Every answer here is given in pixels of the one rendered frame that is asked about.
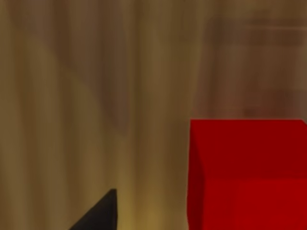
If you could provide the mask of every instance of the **red block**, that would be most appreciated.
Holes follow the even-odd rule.
[[[190,230],[307,230],[301,120],[192,120]]]

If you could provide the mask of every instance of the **cube front face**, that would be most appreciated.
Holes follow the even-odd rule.
[[[191,133],[188,207],[202,217],[188,208],[190,230],[307,228],[304,122],[196,120]]]

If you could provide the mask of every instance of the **cube side face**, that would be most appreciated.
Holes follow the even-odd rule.
[[[223,122],[228,129],[234,128],[233,124],[238,125],[239,131],[246,130],[248,126],[260,134],[257,129],[262,129],[264,134],[258,138],[260,142],[257,143],[256,150],[236,148],[239,141],[231,145],[232,140],[244,135],[247,142],[256,142],[257,135],[254,133],[248,139],[248,133],[240,136],[229,130],[223,132]],[[300,121],[272,121],[275,123],[271,126],[270,121],[251,121],[257,123],[255,126],[246,123],[247,121],[233,121],[230,124],[231,122],[200,120],[199,126],[192,126],[192,129],[198,129],[190,133],[190,230],[307,229],[307,167],[303,167],[307,165],[306,124]],[[278,138],[272,143],[268,141],[270,135],[274,134],[274,126],[276,127],[273,130],[278,132],[276,137],[281,138],[280,144]],[[223,143],[224,138],[228,138],[226,145]],[[245,154],[237,152],[238,150],[244,150]],[[197,188],[200,183],[195,182],[196,178],[202,179],[201,189]],[[196,199],[199,205],[203,205],[202,208],[191,208],[191,204],[197,204]],[[198,220],[197,223],[201,224],[193,224],[192,221],[196,222],[196,217],[200,219],[200,216],[202,221]]]

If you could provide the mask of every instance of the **black object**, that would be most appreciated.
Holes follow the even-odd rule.
[[[111,189],[70,230],[116,230],[117,219],[117,191]]]

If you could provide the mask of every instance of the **red box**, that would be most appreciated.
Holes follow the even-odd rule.
[[[190,230],[306,230],[301,120],[192,120]]]

